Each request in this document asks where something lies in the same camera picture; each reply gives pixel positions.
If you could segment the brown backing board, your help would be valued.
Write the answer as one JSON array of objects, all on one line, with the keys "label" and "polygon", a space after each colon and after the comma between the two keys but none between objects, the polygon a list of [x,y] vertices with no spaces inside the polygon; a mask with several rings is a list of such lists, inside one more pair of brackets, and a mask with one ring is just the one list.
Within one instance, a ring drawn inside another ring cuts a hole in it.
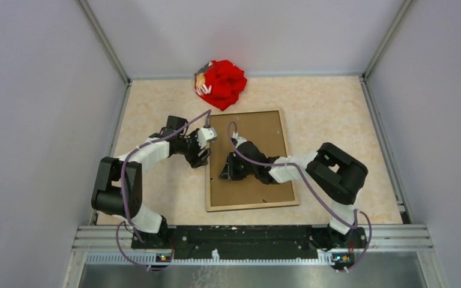
[{"label": "brown backing board", "polygon": [[209,124],[217,140],[209,146],[206,211],[299,205],[295,184],[279,184],[269,174],[289,154],[281,110],[213,115]]}]

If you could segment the wooden picture frame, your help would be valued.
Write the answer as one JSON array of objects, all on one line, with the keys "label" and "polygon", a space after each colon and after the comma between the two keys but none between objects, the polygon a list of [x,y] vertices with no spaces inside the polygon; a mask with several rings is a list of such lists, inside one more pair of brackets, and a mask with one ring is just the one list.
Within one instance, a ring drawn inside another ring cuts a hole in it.
[{"label": "wooden picture frame", "polygon": [[211,155],[205,168],[206,211],[298,206],[300,197],[293,182],[265,185],[252,175],[240,181],[219,178],[227,155],[232,151],[227,137],[227,127],[231,121],[237,123],[239,135],[252,141],[267,157],[286,157],[290,154],[280,108],[212,115],[209,123],[217,131],[217,140],[209,145]]}]

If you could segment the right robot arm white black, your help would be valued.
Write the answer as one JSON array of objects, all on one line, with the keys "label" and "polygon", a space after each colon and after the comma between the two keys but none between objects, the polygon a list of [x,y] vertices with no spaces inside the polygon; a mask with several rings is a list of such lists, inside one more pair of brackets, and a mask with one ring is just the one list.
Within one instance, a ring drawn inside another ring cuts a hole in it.
[{"label": "right robot arm white black", "polygon": [[331,215],[329,242],[344,247],[352,240],[358,214],[355,202],[368,175],[362,162],[330,142],[293,157],[268,157],[243,137],[233,137],[231,143],[234,150],[227,155],[220,179],[240,181],[252,175],[265,185],[300,180]]}]

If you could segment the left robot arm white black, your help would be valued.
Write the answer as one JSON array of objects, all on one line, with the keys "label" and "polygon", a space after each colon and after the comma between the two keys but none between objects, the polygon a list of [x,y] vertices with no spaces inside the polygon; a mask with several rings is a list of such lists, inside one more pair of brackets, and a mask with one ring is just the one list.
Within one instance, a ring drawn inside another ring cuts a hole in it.
[{"label": "left robot arm white black", "polygon": [[164,217],[143,203],[143,173],[175,154],[183,155],[193,169],[208,164],[208,145],[215,141],[217,132],[206,122],[189,133],[190,125],[185,118],[169,116],[166,125],[145,143],[119,157],[102,158],[91,197],[92,208],[146,233],[146,241],[154,248],[165,246],[169,233],[164,228]]}]

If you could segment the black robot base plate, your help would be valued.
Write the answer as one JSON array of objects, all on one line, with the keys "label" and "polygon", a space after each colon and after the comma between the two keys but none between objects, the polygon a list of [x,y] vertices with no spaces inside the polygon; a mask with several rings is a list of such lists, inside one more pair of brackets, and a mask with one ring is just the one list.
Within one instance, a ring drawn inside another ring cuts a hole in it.
[{"label": "black robot base plate", "polygon": [[223,260],[315,259],[332,249],[364,248],[359,227],[342,235],[321,225],[169,226],[159,234],[134,236],[134,250],[172,251],[176,260],[209,259],[217,251]]}]

